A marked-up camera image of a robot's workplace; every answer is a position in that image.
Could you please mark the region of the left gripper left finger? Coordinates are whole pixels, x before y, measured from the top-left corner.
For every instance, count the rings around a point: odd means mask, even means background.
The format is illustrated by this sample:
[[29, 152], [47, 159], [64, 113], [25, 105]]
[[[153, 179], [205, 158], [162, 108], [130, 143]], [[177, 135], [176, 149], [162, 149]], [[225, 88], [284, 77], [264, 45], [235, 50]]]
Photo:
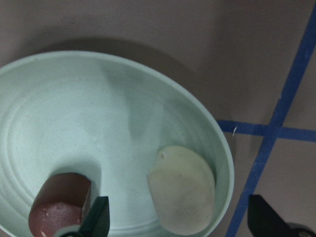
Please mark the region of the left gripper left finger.
[[61, 228], [56, 237], [107, 237], [109, 234], [109, 199], [97, 197], [81, 225]]

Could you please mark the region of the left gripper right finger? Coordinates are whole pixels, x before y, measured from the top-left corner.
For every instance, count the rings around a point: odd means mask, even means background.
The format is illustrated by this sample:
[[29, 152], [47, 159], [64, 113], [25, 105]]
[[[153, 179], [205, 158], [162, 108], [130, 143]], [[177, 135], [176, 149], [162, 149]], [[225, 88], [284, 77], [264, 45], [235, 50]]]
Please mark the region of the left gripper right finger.
[[314, 237], [306, 227], [291, 227], [261, 195], [248, 198], [247, 225], [254, 237]]

